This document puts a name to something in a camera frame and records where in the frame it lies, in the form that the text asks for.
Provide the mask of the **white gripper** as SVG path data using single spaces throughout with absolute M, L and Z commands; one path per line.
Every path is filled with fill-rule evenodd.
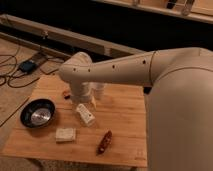
M 91 84 L 88 82 L 71 83 L 71 100 L 75 103 L 87 103 L 91 100 L 94 109 L 97 108 L 96 100 L 91 95 Z

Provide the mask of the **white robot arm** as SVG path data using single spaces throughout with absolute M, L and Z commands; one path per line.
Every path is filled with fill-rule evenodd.
M 157 50 L 97 63 L 78 52 L 59 75 L 75 101 L 89 82 L 149 87 L 148 170 L 213 171 L 213 51 Z

